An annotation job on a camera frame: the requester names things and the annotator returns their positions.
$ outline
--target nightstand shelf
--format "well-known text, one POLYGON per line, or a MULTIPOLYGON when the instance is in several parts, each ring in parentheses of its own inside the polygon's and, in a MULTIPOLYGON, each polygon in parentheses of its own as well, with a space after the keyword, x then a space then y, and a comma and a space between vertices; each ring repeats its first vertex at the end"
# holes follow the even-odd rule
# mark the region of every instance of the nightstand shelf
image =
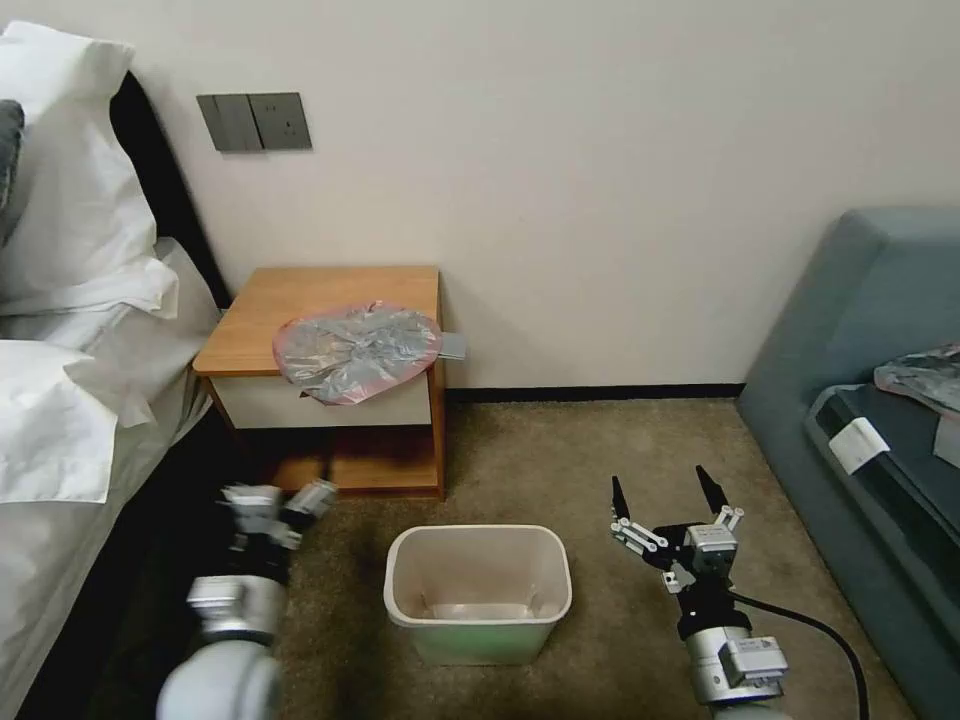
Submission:
POLYGON ((354 406, 330 407, 280 375, 273 337, 288 321, 385 300, 440 321, 434 267, 261 268, 193 363, 218 409, 274 484, 322 474, 343 492, 443 497, 443 361, 354 406))

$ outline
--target carpeted floor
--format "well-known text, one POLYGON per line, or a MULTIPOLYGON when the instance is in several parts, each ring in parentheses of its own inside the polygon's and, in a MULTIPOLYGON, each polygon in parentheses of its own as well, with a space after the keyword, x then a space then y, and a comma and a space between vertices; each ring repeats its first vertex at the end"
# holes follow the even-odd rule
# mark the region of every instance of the carpeted floor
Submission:
MULTIPOLYGON (((691 693, 675 601, 608 534, 611 474, 638 522, 708 519, 697 463, 746 511, 737 589, 836 627, 864 663, 873 717, 912 717, 732 402, 451 405, 448 432, 446 502, 344 499, 301 548, 279 650, 284 720, 708 717, 691 693), (413 525, 469 522, 546 525, 566 545, 573 607, 529 667, 425 667, 387 619, 394 537, 413 525)), ((790 662, 783 711, 855 717, 846 660, 830 640, 749 614, 790 662)))

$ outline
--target white drawer front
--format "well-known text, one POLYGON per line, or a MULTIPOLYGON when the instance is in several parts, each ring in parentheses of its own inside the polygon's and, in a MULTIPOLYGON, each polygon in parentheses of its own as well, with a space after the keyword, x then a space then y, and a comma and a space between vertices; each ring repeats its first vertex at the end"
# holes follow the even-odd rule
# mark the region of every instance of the white drawer front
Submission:
POLYGON ((211 378, 220 402, 237 428, 339 427, 344 425, 429 425, 427 374, 365 400, 330 406, 282 377, 211 378))

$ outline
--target wall socket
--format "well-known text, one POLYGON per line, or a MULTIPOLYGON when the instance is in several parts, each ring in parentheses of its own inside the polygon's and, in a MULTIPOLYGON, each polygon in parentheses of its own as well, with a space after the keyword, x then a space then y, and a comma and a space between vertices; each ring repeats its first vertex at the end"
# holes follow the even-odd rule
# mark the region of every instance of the wall socket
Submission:
POLYGON ((312 147, 299 93, 198 95, 197 103, 220 152, 312 147))
POLYGON ((264 150, 309 150, 310 131, 300 93, 247 95, 264 150))

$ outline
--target plastic wastebasket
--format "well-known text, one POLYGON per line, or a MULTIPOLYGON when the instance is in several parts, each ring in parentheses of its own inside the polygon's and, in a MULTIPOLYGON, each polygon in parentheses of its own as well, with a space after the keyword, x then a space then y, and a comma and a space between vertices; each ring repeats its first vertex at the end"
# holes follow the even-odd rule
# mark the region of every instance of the plastic wastebasket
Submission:
POLYGON ((532 662, 570 609, 563 542, 539 525, 439 525, 401 533, 383 601, 424 662, 532 662))

